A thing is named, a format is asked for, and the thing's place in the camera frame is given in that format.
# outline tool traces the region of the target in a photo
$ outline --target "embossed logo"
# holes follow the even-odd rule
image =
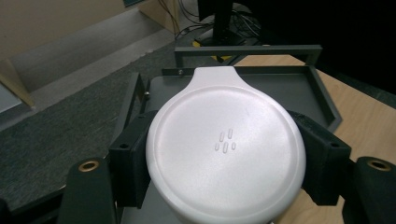
[[[231,148],[231,150],[236,150],[236,143],[231,142],[232,140],[233,140],[233,129],[229,129],[227,133],[221,132],[219,136],[219,141],[215,144],[215,150],[216,151],[222,150],[224,154],[229,151],[229,147]]]

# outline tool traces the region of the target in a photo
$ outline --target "white plastic lid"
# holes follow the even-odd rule
[[[183,222],[271,221],[304,179],[294,120],[231,66],[196,68],[152,121],[146,151],[153,184]]]

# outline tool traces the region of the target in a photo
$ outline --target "wooden surface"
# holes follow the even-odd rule
[[[236,66],[299,65],[288,56],[247,56]],[[334,134],[352,147],[350,159],[376,157],[396,164],[396,110],[348,85],[318,71],[328,93],[343,119]],[[291,207],[276,224],[344,223],[340,197],[337,206],[317,206],[301,190]]]

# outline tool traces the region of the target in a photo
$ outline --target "screw hole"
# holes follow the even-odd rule
[[[86,161],[84,163],[82,163],[78,169],[81,172],[89,172],[92,171],[94,169],[96,169],[99,166],[99,162],[98,161]]]
[[[367,161],[368,165],[379,171],[390,171],[390,166],[382,161]]]
[[[129,147],[129,145],[128,144],[124,144],[124,143],[122,143],[121,145],[120,145],[120,148],[128,148]]]
[[[336,143],[330,143],[330,145],[331,145],[332,147],[340,147],[340,145],[338,145],[338,144],[336,144]]]

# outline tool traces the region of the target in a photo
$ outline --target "gray carpet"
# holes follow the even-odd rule
[[[177,44],[190,46],[195,31]],[[89,157],[104,157],[128,82],[138,72],[145,83],[175,66],[175,43],[158,49],[91,86],[0,132],[0,198],[11,210],[64,186],[69,168]],[[210,57],[186,66],[219,65]]]

